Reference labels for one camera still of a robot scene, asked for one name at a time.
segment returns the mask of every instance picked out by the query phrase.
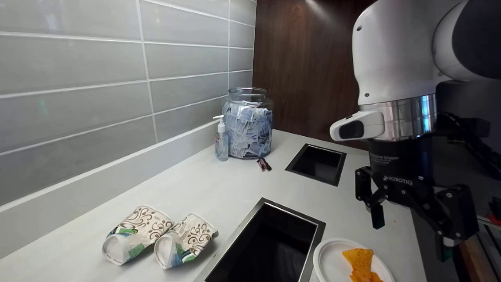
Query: wall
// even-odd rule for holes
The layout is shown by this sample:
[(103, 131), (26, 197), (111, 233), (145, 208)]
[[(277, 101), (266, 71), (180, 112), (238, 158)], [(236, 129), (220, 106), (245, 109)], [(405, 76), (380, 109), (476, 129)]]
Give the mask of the wall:
[(330, 140), (330, 123), (357, 109), (352, 26), (371, 2), (258, 1), (253, 84), (269, 89), (277, 128)]
[[(443, 82), (436, 87), (438, 111), (460, 117), (480, 117), (490, 122), (490, 136), (483, 142), (501, 153), (501, 82)], [(440, 183), (469, 186), (477, 214), (485, 216), (493, 195), (501, 197), (501, 181), (460, 143), (444, 137), (433, 143), (435, 176)]]
[(0, 0), (0, 205), (191, 129), (250, 84), (250, 0)]

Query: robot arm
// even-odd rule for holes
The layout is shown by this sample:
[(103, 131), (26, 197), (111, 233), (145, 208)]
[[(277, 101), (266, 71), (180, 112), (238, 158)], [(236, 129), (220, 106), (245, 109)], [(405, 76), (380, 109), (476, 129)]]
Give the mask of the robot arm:
[(501, 78), (499, 12), (493, 0), (379, 0), (357, 18), (360, 111), (332, 123), (330, 136), (369, 142), (371, 165), (357, 170), (355, 183), (375, 228), (388, 198), (416, 209), (446, 245), (477, 231), (469, 189), (438, 186), (432, 176), (435, 87)]

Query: white countertop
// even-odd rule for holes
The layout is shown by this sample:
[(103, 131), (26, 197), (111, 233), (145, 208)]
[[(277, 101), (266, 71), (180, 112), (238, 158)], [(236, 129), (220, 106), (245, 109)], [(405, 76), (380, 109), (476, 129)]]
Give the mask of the white countertop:
[[(338, 186), (285, 170), (305, 142), (346, 151)], [(200, 278), (211, 255), (169, 270), (162, 270), (152, 255), (114, 266), (101, 255), (101, 242), (134, 206), (150, 205), (177, 220), (188, 212), (203, 216), (219, 228), (214, 247), (220, 248), (253, 203), (267, 197), (324, 220), (324, 239), (349, 237), (374, 248), (396, 280), (426, 280), (408, 208), (385, 203), (386, 225), (374, 230), (364, 205), (355, 200), (353, 169), (368, 164), (366, 151), (275, 129), (274, 150), (266, 159), (272, 172), (261, 172), (255, 161), (220, 162), (208, 147), (1, 258), (0, 277), (7, 282), (192, 282)]]

